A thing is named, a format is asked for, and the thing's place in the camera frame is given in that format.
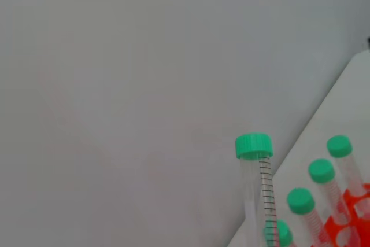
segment green screw cap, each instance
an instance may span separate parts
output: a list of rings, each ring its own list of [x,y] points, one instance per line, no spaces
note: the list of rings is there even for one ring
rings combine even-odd
[[[337,135],[328,140],[329,154],[335,158],[342,158],[352,153],[352,144],[345,135]]]
[[[308,166],[308,173],[316,183],[327,183],[335,177],[335,170],[327,159],[317,159]]]
[[[250,133],[239,136],[235,141],[236,158],[258,160],[261,155],[272,157],[270,136],[263,133]]]
[[[315,208],[315,200],[311,192],[305,188],[295,188],[288,194],[287,202],[294,214],[304,215]]]
[[[284,221],[278,220],[277,223],[280,247],[287,247],[293,242],[293,235],[291,233],[291,230],[289,229],[287,223],[285,223]],[[267,246],[275,246],[275,242],[273,240],[273,237],[275,236],[273,233],[273,229],[266,227],[264,229],[264,234]]]

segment clear plastic tube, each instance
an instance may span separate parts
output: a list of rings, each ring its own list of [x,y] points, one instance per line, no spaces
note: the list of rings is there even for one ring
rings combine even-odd
[[[352,217],[335,180],[335,170],[331,162],[327,159],[317,159],[308,167],[308,173],[329,203],[334,222],[343,226],[336,238],[336,244],[338,246],[360,247],[360,236],[356,228],[345,227],[351,222]]]
[[[256,212],[261,188],[260,164],[258,160],[241,159],[240,165],[242,167],[246,238],[249,246],[258,247],[260,245],[258,228],[261,227],[261,223],[258,221]]]
[[[319,188],[330,204],[334,222],[339,226],[349,224],[351,222],[351,215],[336,180],[333,179],[328,183],[319,185]],[[338,246],[360,247],[361,239],[357,229],[351,226],[344,228],[338,234],[336,244]]]
[[[366,194],[364,182],[360,170],[358,169],[354,157],[349,154],[342,158],[335,159],[341,174],[344,176],[348,190],[354,197],[361,197]]]
[[[279,247],[278,218],[276,217],[275,197],[273,193],[270,158],[263,153],[259,155],[261,175],[261,196],[264,207],[264,220],[267,232],[272,236],[269,247]]]
[[[336,180],[333,179],[330,182],[318,185],[318,187],[330,205],[334,222],[340,226],[351,222],[351,215]]]
[[[279,247],[275,200],[273,197],[272,174],[269,158],[273,155],[272,142],[267,134],[252,133],[238,137],[235,141],[236,158],[242,167],[243,198],[246,216],[248,245],[259,247],[264,238],[264,226],[268,234],[269,247]],[[258,205],[264,213],[257,214]]]
[[[301,215],[300,218],[306,225],[315,247],[333,246],[316,209],[305,215]]]
[[[319,214],[315,209],[315,200],[305,188],[293,189],[287,197],[290,210],[299,216],[305,224],[315,247],[332,247],[332,243]]]
[[[328,140],[327,147],[346,180],[350,194],[353,197],[365,196],[367,191],[352,154],[353,148],[350,139],[345,135],[336,135]],[[360,200],[355,204],[355,209],[358,217],[370,220],[370,199]]]

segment white surface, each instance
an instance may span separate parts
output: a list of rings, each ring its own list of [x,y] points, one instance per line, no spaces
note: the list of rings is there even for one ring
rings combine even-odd
[[[370,34],[368,0],[0,0],[0,243],[219,247],[234,140],[274,169]]]
[[[354,157],[366,182],[370,182],[369,130],[370,130],[370,52],[356,55],[320,105],[292,150],[273,178],[277,215],[293,231],[298,246],[310,246],[304,229],[286,204],[288,193],[295,187],[309,188],[316,200],[316,207],[323,220],[329,215],[324,197],[310,180],[308,165],[316,158],[330,159],[337,173],[342,190],[344,178],[326,149],[326,142],[334,135],[346,134],[354,147]],[[247,247],[243,224],[228,247]]]

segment white wall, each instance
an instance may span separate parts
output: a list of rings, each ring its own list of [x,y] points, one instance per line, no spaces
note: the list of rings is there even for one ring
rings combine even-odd
[[[0,244],[225,246],[234,139],[281,163],[368,0],[0,0]]]

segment white table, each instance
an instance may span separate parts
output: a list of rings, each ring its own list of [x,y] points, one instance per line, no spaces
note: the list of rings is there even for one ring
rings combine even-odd
[[[334,87],[305,127],[292,150],[273,178],[276,209],[279,219],[285,220],[293,231],[298,246],[310,246],[297,216],[287,204],[287,194],[295,187],[311,190],[321,218],[329,215],[325,202],[308,176],[307,167],[316,158],[328,158],[326,143],[336,134],[349,136],[353,153],[365,181],[370,181],[370,52],[357,54],[349,62]],[[342,190],[343,179],[336,168],[337,180]],[[247,247],[243,224],[228,247]]]

